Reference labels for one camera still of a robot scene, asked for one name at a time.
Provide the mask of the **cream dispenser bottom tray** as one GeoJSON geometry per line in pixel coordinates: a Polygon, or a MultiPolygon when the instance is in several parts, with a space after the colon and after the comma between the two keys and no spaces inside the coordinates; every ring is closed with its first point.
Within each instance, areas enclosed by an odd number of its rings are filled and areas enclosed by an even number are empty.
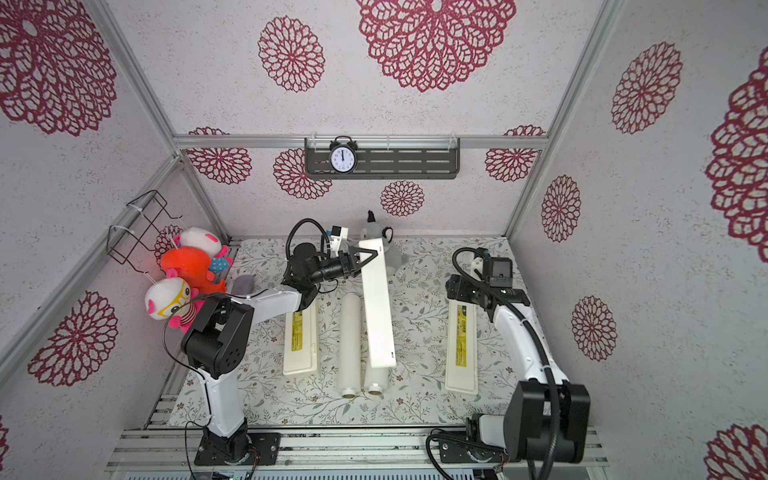
{"type": "Polygon", "coordinates": [[[379,252],[377,258],[363,262],[361,269],[370,363],[374,368],[394,368],[397,361],[383,243],[373,238],[361,240],[358,246],[379,252]]]}

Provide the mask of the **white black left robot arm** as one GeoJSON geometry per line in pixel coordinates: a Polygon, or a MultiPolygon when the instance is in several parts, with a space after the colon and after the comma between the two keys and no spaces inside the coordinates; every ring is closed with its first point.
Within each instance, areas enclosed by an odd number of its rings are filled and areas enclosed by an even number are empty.
{"type": "Polygon", "coordinates": [[[319,284],[362,277],[369,361],[374,368],[396,365],[383,241],[362,240],[335,256],[330,251],[330,247],[320,251],[311,243],[288,249],[286,272],[278,288],[210,295],[183,337],[182,351],[189,368],[201,376],[210,407],[203,439],[223,455],[241,457],[250,444],[235,370],[246,353],[251,325],[306,310],[319,294],[319,284]]]}

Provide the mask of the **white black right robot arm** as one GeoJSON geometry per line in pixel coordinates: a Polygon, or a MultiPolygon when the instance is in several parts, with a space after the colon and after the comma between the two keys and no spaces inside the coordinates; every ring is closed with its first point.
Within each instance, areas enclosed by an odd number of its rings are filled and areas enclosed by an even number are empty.
{"type": "Polygon", "coordinates": [[[579,463],[584,457],[590,395],[557,366],[533,325],[533,310],[521,289],[483,290],[476,280],[453,274],[447,297],[478,305],[506,342],[517,384],[502,415],[475,414],[468,440],[500,449],[507,459],[579,463]]]}

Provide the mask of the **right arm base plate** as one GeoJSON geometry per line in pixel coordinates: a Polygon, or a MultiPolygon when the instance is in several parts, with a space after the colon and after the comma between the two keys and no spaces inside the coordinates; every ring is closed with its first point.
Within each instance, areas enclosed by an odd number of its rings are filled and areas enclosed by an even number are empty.
{"type": "Polygon", "coordinates": [[[434,431],[432,436],[433,441],[438,444],[442,463],[502,465],[513,462],[513,459],[501,447],[469,440],[462,433],[434,431]]]}

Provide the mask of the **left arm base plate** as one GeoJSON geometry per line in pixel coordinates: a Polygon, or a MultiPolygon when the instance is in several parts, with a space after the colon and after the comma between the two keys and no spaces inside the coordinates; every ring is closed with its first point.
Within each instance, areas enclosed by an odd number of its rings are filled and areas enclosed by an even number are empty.
{"type": "Polygon", "coordinates": [[[219,437],[204,429],[195,455],[195,466],[272,466],[277,461],[282,436],[279,433],[235,433],[219,437]]]}

